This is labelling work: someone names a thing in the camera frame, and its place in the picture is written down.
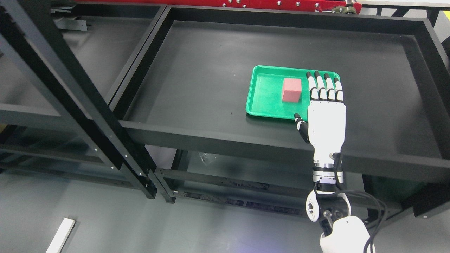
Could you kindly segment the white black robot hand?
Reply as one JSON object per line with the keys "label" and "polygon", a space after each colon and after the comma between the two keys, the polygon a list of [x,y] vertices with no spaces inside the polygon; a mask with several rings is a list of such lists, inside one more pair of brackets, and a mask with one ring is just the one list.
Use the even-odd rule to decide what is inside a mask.
{"label": "white black robot hand", "polygon": [[342,83],[328,73],[306,73],[310,104],[307,120],[294,114],[297,130],[314,148],[313,163],[318,168],[331,168],[339,162],[345,140],[346,112]]}

